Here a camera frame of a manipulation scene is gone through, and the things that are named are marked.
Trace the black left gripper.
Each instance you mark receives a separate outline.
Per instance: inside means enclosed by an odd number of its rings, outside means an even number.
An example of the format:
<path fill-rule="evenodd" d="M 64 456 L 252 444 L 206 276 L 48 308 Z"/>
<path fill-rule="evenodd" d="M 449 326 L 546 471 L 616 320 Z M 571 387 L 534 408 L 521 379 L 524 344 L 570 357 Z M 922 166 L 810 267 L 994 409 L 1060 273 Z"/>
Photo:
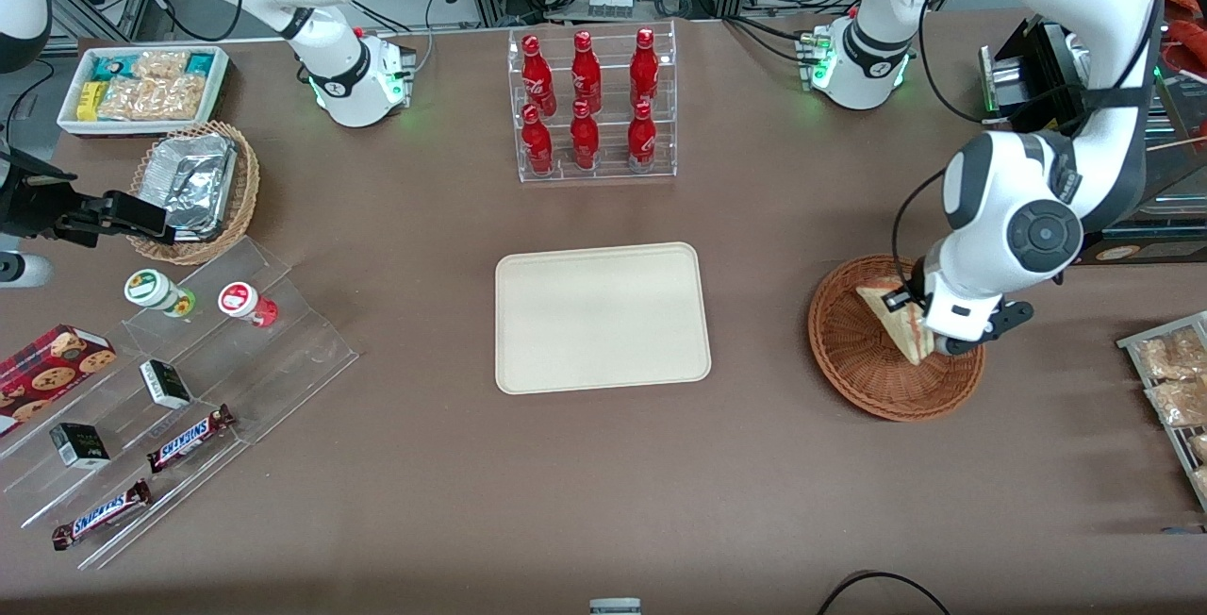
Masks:
<path fill-rule="evenodd" d="M 900 288 L 892 289 L 886 294 L 886 310 L 890 314 L 908 306 L 919 306 L 922 314 L 927 314 L 927 310 L 931 309 L 931 294 L 925 289 L 925 285 L 921 287 L 900 285 Z M 982 336 L 974 341 L 941 336 L 941 353 L 947 357 L 970 353 L 973 350 L 982 347 L 984 342 L 998 341 L 1004 333 L 1030 322 L 1033 314 L 1034 310 L 1030 301 L 999 301 L 984 326 Z"/>

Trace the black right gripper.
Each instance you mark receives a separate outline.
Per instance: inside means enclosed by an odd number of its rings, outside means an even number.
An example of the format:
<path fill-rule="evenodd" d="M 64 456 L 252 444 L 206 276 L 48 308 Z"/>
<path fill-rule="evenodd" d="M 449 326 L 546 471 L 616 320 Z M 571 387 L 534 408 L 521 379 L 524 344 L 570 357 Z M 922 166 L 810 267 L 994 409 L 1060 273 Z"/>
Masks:
<path fill-rule="evenodd" d="M 97 244 L 94 233 L 64 223 L 84 209 L 89 195 L 72 187 L 72 174 L 58 171 L 22 151 L 2 154 L 1 232 L 19 240 L 47 238 L 72 244 Z M 121 191 L 93 199 L 97 224 L 103 234 L 126 234 L 165 245 L 176 244 L 167 211 Z"/>

